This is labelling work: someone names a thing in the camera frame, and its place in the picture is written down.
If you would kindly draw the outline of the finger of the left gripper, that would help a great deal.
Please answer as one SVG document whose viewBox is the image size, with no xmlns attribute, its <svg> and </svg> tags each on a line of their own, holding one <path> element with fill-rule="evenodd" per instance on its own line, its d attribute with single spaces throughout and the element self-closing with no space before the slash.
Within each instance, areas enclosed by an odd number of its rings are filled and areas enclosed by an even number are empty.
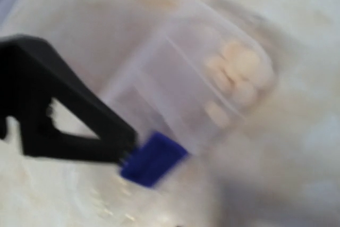
<svg viewBox="0 0 340 227">
<path fill-rule="evenodd" d="M 137 132 L 39 37 L 1 38 L 1 139 L 9 118 L 30 157 L 121 163 L 137 147 Z"/>
</svg>

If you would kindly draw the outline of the clear plastic pill organizer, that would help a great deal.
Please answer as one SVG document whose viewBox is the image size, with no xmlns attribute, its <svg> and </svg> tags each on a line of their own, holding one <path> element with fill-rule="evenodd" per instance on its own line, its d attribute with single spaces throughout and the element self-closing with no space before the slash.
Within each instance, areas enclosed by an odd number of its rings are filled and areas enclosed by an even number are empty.
<svg viewBox="0 0 340 227">
<path fill-rule="evenodd" d="M 268 62 L 254 78 L 258 97 L 248 107 L 223 96 L 204 67 L 229 40 L 259 51 Z M 153 187 L 187 156 L 220 141 L 269 90 L 274 77 L 270 56 L 244 29 L 200 0 L 185 0 L 100 93 L 138 134 L 121 177 Z"/>
</svg>

